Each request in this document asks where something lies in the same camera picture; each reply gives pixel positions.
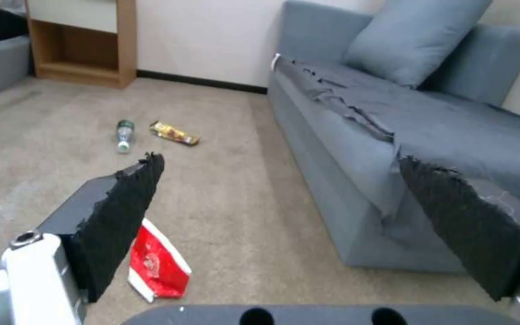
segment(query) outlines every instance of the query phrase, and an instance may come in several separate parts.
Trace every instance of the sofa backrest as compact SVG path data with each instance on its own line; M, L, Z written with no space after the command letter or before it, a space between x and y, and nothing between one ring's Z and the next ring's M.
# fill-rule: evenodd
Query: sofa backrest
M372 16L304 0L287 0L278 52L340 64ZM477 25L421 86L500 106L520 72L520 29Z
M520 72L520 29L477 25L421 86L500 107Z

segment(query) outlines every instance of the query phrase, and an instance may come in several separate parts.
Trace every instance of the water bottle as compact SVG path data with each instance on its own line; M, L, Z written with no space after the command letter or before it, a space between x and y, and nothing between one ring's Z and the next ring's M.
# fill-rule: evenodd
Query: water bottle
M132 135L134 134L134 122L121 120L117 124L117 151L119 153L130 153Z

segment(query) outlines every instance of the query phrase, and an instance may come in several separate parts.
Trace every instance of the baseboard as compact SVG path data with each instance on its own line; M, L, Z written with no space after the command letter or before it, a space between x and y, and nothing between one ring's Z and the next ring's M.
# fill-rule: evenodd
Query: baseboard
M241 84L241 83L222 82L222 81L218 81L218 80L210 80L210 79L203 79L203 78L186 77L186 76L180 76L179 74L163 74L162 72L155 72L155 71L149 71L149 70L138 70L138 78L151 78L151 79L166 80L166 81L172 81L172 82L183 82L183 83L197 84L200 86L239 90L239 91L245 91L247 93L256 93L256 94L264 94L264 95L266 95L268 93L268 88L266 88L266 87L251 86L249 84Z

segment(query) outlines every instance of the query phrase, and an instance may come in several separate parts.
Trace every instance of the carpet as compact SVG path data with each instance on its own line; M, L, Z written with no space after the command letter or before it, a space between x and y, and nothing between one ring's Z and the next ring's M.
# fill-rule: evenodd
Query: carpet
M136 123L132 154L116 123ZM161 120L202 136L150 134ZM166 304L462 304L498 311L470 278L345 267L264 95L139 79L125 90L27 79L0 93L0 255L84 181L159 152L166 170L147 217L194 271L185 298L144 301L118 269L87 324Z

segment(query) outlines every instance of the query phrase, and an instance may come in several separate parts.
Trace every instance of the gray pillow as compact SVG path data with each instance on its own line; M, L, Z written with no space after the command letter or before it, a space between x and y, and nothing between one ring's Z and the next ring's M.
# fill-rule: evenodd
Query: gray pillow
M456 48L492 0L386 0L344 63L416 88Z

